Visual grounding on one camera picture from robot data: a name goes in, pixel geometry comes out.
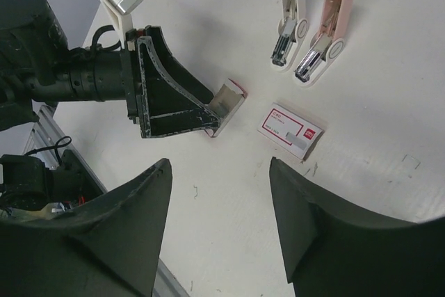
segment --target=black cable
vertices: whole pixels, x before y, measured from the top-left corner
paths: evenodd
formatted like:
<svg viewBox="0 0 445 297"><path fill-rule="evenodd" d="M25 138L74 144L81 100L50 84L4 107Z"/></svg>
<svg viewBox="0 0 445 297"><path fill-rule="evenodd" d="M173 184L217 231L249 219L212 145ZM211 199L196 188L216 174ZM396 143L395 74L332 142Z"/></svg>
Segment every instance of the black cable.
<svg viewBox="0 0 445 297"><path fill-rule="evenodd" d="M62 145L60 144L63 140L68 139L68 142L63 143ZM40 149L34 149L31 151L28 151L27 153L25 153L25 156L31 156L32 154L36 154L38 152L43 152L43 151L49 151L49 150L54 150L54 153L56 154L56 158L57 158L57 162L59 165L62 165L62 159L60 157L60 154L58 153L58 149L61 149L62 147L67 147L69 144L71 144L72 142L72 138L69 136L64 136L62 138L60 138L58 141L56 141L56 144L52 145L52 146L46 146L46 147L41 147Z"/></svg>
<svg viewBox="0 0 445 297"><path fill-rule="evenodd" d="M106 26L102 26L99 29L96 30L95 34L92 36L92 41L91 41L91 54L92 57L94 58L96 56L97 53L97 43L99 42L100 37L106 33L107 31L114 31L114 27L110 24L106 25ZM116 50L117 48L120 47L120 40L117 41L114 45L111 45L110 47L106 47L103 48L103 51L113 51Z"/></svg>

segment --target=table surface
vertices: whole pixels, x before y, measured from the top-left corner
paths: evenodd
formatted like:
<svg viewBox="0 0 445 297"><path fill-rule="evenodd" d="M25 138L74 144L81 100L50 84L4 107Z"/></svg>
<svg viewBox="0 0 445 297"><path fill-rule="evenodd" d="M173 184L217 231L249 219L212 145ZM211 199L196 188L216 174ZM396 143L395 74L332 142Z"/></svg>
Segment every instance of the table surface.
<svg viewBox="0 0 445 297"><path fill-rule="evenodd" d="M308 37L322 6L307 0ZM161 259L192 296L293 296L270 196L273 156L367 209L416 222L445 214L444 0L355 0L346 48L311 88L269 66L281 13L281 0L145 0L135 10L135 27L161 25L174 56L210 89L231 78L248 91L216 139L143 140L125 102L56 112L107 189L171 160ZM100 8L86 45L105 24ZM306 162L257 132L273 102L325 129Z"/></svg>

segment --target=white and red box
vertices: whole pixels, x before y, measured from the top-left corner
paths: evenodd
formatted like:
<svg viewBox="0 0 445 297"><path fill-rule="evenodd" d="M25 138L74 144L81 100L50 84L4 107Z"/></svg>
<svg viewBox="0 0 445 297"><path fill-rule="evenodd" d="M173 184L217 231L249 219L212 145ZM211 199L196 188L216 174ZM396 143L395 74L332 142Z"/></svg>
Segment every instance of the white and red box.
<svg viewBox="0 0 445 297"><path fill-rule="evenodd" d="M309 149L323 133L320 127L278 104L272 104L258 131L301 160L306 158Z"/></svg>

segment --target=pink stapler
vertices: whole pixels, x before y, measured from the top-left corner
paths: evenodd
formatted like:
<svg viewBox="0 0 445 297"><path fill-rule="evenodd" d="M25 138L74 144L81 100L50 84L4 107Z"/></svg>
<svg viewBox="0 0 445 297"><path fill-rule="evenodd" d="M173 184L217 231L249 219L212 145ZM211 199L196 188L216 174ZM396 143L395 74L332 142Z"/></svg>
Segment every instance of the pink stapler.
<svg viewBox="0 0 445 297"><path fill-rule="evenodd" d="M353 0L325 0L320 29L311 49L297 66L295 78L301 86L311 86L326 71L344 48L343 39Z"/></svg>

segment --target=red label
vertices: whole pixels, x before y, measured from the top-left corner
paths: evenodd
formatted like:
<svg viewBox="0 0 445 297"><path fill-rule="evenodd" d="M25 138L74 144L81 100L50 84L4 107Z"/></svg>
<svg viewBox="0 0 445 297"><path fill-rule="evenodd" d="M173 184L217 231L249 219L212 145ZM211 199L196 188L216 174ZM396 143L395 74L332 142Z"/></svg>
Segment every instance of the red label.
<svg viewBox="0 0 445 297"><path fill-rule="evenodd" d="M314 137L314 135L315 135L315 131L314 130L307 129L303 136L306 137L307 139L312 139L312 137Z"/></svg>

